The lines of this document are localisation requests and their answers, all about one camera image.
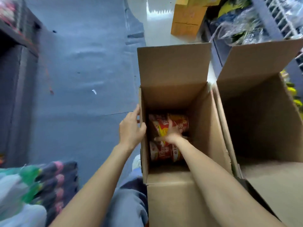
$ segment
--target floor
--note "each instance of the floor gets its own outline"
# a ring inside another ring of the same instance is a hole
[[[120,121],[138,103],[137,48],[200,43],[170,34],[176,0],[127,1],[26,0],[44,25],[40,56],[55,92],[49,94],[39,59],[30,164],[75,160],[80,183],[86,183],[118,143]],[[211,64],[208,81],[215,82]],[[139,153],[140,145],[120,180]]]
[[[127,0],[133,15],[143,23],[146,46],[164,46],[200,41],[200,38],[178,38],[170,34],[176,0]],[[208,82],[216,77],[212,64],[208,70]]]

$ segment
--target cardboard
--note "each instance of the cardboard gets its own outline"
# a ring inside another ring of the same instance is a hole
[[[213,6],[218,5],[221,0],[176,0],[176,4],[187,6]]]
[[[206,11],[207,7],[202,5],[187,6],[176,2],[171,34],[195,37],[199,32]]]
[[[285,162],[303,162],[303,123],[279,72],[302,47],[301,39],[234,46],[212,88],[234,174],[248,179],[288,226],[289,213],[301,207],[291,197],[303,190],[289,185],[298,173],[274,182]]]
[[[213,92],[207,83],[211,44],[138,48],[140,123],[157,110],[188,116],[193,145],[232,174]],[[218,226],[186,165],[150,162],[148,137],[141,142],[150,226]]]

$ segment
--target forearm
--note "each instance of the forearm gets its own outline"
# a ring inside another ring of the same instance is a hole
[[[187,140],[180,149],[211,213],[222,227],[284,226],[257,203],[238,181]]]
[[[99,227],[130,153],[126,147],[117,145],[51,226]]]

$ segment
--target hand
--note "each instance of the hand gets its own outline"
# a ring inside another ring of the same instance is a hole
[[[119,125],[119,144],[123,145],[129,151],[141,142],[146,133],[146,124],[143,122],[141,127],[137,125],[137,116],[140,114],[140,107],[137,104],[133,112],[129,112]]]
[[[154,138],[155,141],[165,141],[171,144],[176,144],[176,141],[179,138],[182,138],[182,129],[179,129],[178,126],[172,126],[173,122],[169,118],[169,128],[167,130],[167,134],[165,136]]]

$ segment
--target left hand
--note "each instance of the left hand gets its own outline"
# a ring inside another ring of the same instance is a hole
[[[133,112],[129,112],[119,125],[119,144],[133,151],[141,142],[146,133],[146,124],[143,122],[141,127],[137,125],[137,116],[140,114],[140,107],[137,104]]]

